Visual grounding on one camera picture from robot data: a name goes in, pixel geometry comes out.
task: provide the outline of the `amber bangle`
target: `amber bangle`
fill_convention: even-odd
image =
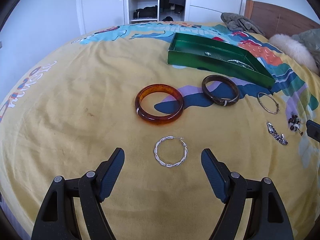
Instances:
[[[179,103],[178,109],[174,113],[166,116],[155,116],[155,115],[148,114],[146,111],[142,109],[140,104],[143,98],[155,92],[164,92],[169,95],[172,95]],[[151,122],[153,124],[163,124],[163,123],[172,122],[176,120],[178,117],[180,117],[184,109],[184,102],[183,102],[182,95],[175,88],[168,85],[164,85],[164,84],[153,84],[143,88],[138,93],[135,100],[135,107],[136,107],[138,116],[140,116],[143,120]]]
[[[206,86],[206,84],[210,81],[220,81],[222,83],[227,84],[228,86],[231,87],[231,89],[233,90],[236,97],[233,99],[222,99],[222,98],[218,98],[218,97],[212,95]],[[230,79],[223,77],[223,76],[220,76],[220,75],[210,75],[210,76],[205,77],[204,80],[202,81],[202,91],[211,101],[213,101],[214,103],[216,103],[219,106],[231,106],[231,105],[235,104],[236,102],[238,102],[239,97],[240,97],[240,92],[239,92],[237,85],[234,84]]]

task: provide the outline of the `green box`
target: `green box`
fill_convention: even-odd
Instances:
[[[251,69],[227,62],[230,59],[239,60],[249,65]],[[268,89],[275,83],[271,74],[247,50],[191,34],[174,34],[168,50],[168,64],[217,72]]]

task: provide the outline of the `door frame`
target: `door frame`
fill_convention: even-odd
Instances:
[[[127,8],[126,8],[126,5],[125,5],[125,1],[127,1],[127,0],[123,0],[123,7],[124,7],[123,8],[123,19],[124,19],[124,24],[126,24],[125,15],[127,14]],[[80,34],[81,35],[87,34],[87,31],[85,29],[85,24],[84,24],[82,0],[76,0],[76,10],[77,10]]]

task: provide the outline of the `wooden headboard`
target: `wooden headboard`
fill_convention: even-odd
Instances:
[[[246,1],[244,16],[258,25],[266,34],[267,39],[276,33],[292,36],[320,28],[318,23],[295,11],[252,0]]]

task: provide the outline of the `jewelry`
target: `jewelry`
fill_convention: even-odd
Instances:
[[[164,140],[167,140],[167,139],[175,139],[175,138],[176,138],[176,139],[180,139],[180,141],[181,141],[181,143],[182,143],[182,145],[183,145],[183,147],[184,147],[184,156],[182,157],[182,159],[181,159],[179,162],[177,162],[177,163],[175,163],[175,164],[167,164],[167,163],[164,163],[163,161],[160,160],[160,158],[159,158],[159,156],[158,156],[158,153],[157,153],[157,152],[158,152],[158,146],[159,146],[159,144],[160,144],[161,142],[163,142]],[[161,138],[161,140],[156,143],[156,147],[155,147],[155,149],[154,149],[154,153],[155,153],[156,160],[157,160],[161,165],[166,166],[166,167],[168,167],[168,168],[172,168],[172,167],[175,167],[175,166],[179,166],[181,163],[183,163],[183,162],[186,160],[186,158],[187,158],[188,149],[187,149],[186,143],[185,143],[184,141],[182,141],[182,139],[183,139],[183,138],[173,137],[173,136],[167,136],[167,137]]]
[[[265,95],[265,96],[267,96],[267,97],[270,97],[270,98],[274,101],[274,103],[276,104],[276,107],[277,107],[276,112],[269,111],[269,110],[262,104],[262,102],[261,102],[261,100],[260,100],[260,97],[259,97],[260,94]],[[258,99],[259,104],[263,107],[263,109],[266,110],[267,112],[269,112],[270,114],[278,114],[278,112],[280,111],[280,109],[279,109],[279,104],[277,103],[277,101],[275,101],[275,99],[274,99],[271,95],[268,95],[268,94],[263,93],[263,92],[259,92],[259,93],[257,94],[257,99]]]
[[[174,113],[166,116],[155,116],[155,115],[148,114],[146,111],[142,109],[140,104],[143,98],[145,98],[147,95],[154,92],[164,92],[169,95],[172,95],[179,103],[178,109]],[[163,124],[163,123],[172,122],[180,117],[184,109],[184,102],[183,102],[182,95],[175,88],[169,85],[164,85],[164,84],[153,84],[143,88],[138,93],[135,99],[135,107],[136,107],[137,115],[140,116],[143,120],[151,122],[153,124]]]
[[[231,87],[231,89],[233,90],[233,92],[236,96],[233,99],[222,99],[222,98],[218,98],[218,97],[212,95],[206,86],[206,84],[210,81],[220,81],[222,83],[227,84],[228,86]],[[220,76],[220,75],[210,75],[210,76],[205,77],[202,81],[202,91],[211,101],[213,101],[214,103],[216,103],[219,106],[231,106],[231,105],[235,104],[236,102],[238,102],[238,100],[240,98],[240,92],[239,92],[237,85],[234,84],[230,79],[223,77],[223,76]]]
[[[274,127],[272,126],[271,123],[267,122],[267,128],[268,128],[269,133],[271,133],[271,135],[272,135],[279,143],[281,143],[282,145],[287,145],[287,144],[288,144],[288,141],[284,139],[284,135],[283,135],[283,134],[278,135],[276,129],[274,129]]]
[[[299,130],[299,125],[300,125],[300,119],[298,118],[297,115],[293,114],[291,116],[291,118],[289,118],[288,120],[288,124],[290,125],[290,130],[291,131],[299,131],[300,135],[302,136],[303,135],[303,132],[301,132]]]
[[[254,71],[254,69],[253,69],[251,66],[249,66],[249,65],[246,64],[246,63],[243,63],[243,62],[240,61],[240,60],[237,60],[237,59],[229,59],[229,60],[227,60],[227,62],[236,63],[237,65],[239,65],[239,66],[241,66],[241,67],[249,68],[249,69],[251,69],[251,70]]]

